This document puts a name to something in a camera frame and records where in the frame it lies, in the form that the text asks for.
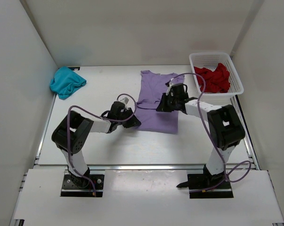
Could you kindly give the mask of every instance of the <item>white enclosure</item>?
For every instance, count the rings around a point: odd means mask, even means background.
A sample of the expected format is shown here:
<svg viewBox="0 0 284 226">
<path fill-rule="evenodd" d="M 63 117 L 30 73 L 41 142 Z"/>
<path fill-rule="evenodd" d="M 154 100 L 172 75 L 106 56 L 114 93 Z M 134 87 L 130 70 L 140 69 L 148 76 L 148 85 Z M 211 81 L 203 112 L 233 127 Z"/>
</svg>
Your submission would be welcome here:
<svg viewBox="0 0 284 226">
<path fill-rule="evenodd" d="M 249 132 L 227 166 L 253 161 L 248 177 L 232 184 L 233 199 L 190 200 L 175 188 L 202 172 L 212 149 L 200 121 L 181 113 L 176 136 L 90 135 L 83 154 L 105 173 L 105 195 L 59 196 L 66 164 L 50 135 L 70 105 L 100 114 L 119 93 L 138 97 L 140 70 L 191 72 L 189 54 L 209 51 L 233 57 L 244 87 L 241 108 L 236 98 L 218 103 L 232 104 Z M 88 80 L 65 101 L 49 89 L 61 66 L 81 66 Z M 185 84 L 197 96 L 192 76 Z M 24 226 L 283 223 L 284 0 L 0 0 L 0 226 L 18 226 L 14 219 Z"/>
</svg>

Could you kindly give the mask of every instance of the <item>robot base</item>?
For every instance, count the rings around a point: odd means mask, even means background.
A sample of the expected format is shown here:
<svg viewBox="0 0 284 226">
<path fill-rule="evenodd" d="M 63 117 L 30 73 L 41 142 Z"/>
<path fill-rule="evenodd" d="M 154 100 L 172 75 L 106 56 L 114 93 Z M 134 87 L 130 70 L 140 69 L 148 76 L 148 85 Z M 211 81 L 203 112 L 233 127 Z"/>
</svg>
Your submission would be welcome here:
<svg viewBox="0 0 284 226">
<path fill-rule="evenodd" d="M 188 174 L 190 199 L 234 198 L 231 184 L 228 181 L 223 182 L 212 191 L 193 192 L 193 190 L 207 188 L 206 181 L 207 177 L 204 174 Z"/>
<path fill-rule="evenodd" d="M 103 196 L 104 175 L 90 174 L 89 178 L 94 182 L 96 188 L 96 197 Z M 60 196 L 63 197 L 95 197 L 93 188 L 90 184 L 85 188 L 79 188 L 73 184 L 71 175 L 65 174 L 62 182 Z"/>
</svg>

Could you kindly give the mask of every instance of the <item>white basket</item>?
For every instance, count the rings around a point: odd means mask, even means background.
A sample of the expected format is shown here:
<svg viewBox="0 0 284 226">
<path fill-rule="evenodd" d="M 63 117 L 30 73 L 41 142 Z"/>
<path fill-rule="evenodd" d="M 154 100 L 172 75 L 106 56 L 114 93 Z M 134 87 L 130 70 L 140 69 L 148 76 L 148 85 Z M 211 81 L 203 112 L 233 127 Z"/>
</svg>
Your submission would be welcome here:
<svg viewBox="0 0 284 226">
<path fill-rule="evenodd" d="M 222 63 L 230 72 L 229 82 L 231 86 L 228 92 L 204 93 L 202 96 L 202 100 L 205 101 L 229 100 L 231 97 L 243 93 L 244 88 L 242 86 L 242 83 L 240 81 L 240 78 L 238 76 L 238 73 L 233 65 L 230 56 L 227 53 L 222 53 L 222 52 L 192 53 L 189 56 L 189 60 L 193 73 L 195 73 L 194 67 L 199 67 L 199 68 L 205 67 L 214 71 L 218 66 L 218 63 Z M 201 94 L 196 75 L 194 75 L 194 80 L 196 83 L 197 91 L 199 94 Z"/>
</svg>

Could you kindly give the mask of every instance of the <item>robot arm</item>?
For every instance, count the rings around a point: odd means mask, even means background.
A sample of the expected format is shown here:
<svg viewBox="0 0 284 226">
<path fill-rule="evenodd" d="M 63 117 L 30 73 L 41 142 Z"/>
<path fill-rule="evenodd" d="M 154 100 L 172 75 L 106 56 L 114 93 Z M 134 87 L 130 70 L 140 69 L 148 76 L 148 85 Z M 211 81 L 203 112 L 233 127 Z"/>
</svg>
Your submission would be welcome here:
<svg viewBox="0 0 284 226">
<path fill-rule="evenodd" d="M 172 84 L 163 93 L 158 112 L 182 111 L 185 114 L 200 118 L 197 98 L 189 98 L 187 85 Z M 232 105 L 218 106 L 200 102 L 203 119 L 209 123 L 210 135 L 213 138 L 225 162 L 228 161 L 233 149 L 245 137 L 245 131 Z M 213 148 L 209 161 L 205 164 L 203 174 L 206 176 L 207 186 L 214 186 L 224 178 L 224 164 Z"/>
<path fill-rule="evenodd" d="M 115 101 L 109 111 L 105 111 L 101 116 L 111 120 L 125 120 L 129 118 L 133 112 L 131 108 L 127 107 L 128 98 L 120 101 Z M 89 168 L 84 161 L 82 154 L 82 147 L 89 135 L 89 133 L 111 133 L 117 129 L 119 125 L 124 128 L 130 128 L 141 125 L 141 122 L 135 117 L 131 117 L 124 122 L 110 122 L 108 120 L 93 118 L 88 119 L 81 116 L 75 111 L 71 111 L 70 128 L 71 128 L 71 155 L 72 163 L 80 174 L 88 177 Z M 88 181 L 78 175 L 71 167 L 68 159 L 67 151 L 67 116 L 61 121 L 58 127 L 52 134 L 52 141 L 62 151 L 68 165 L 68 171 L 71 175 L 72 182 L 79 188 L 84 188 L 88 185 Z"/>
</svg>

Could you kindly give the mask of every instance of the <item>red cloth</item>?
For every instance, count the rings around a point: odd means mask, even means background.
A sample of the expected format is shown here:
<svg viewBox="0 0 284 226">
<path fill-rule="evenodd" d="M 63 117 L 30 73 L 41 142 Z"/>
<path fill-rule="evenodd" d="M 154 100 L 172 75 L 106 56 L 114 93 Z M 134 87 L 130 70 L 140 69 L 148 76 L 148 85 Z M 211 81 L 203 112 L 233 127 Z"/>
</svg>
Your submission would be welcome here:
<svg viewBox="0 0 284 226">
<path fill-rule="evenodd" d="M 206 89 L 204 92 L 209 93 L 227 93 L 230 89 L 230 83 L 228 78 L 230 77 L 230 72 L 227 68 L 219 63 L 215 71 L 211 71 L 207 68 L 194 67 L 195 73 L 201 75 L 206 81 Z M 200 90 L 203 90 L 203 80 L 197 77 Z"/>
</svg>

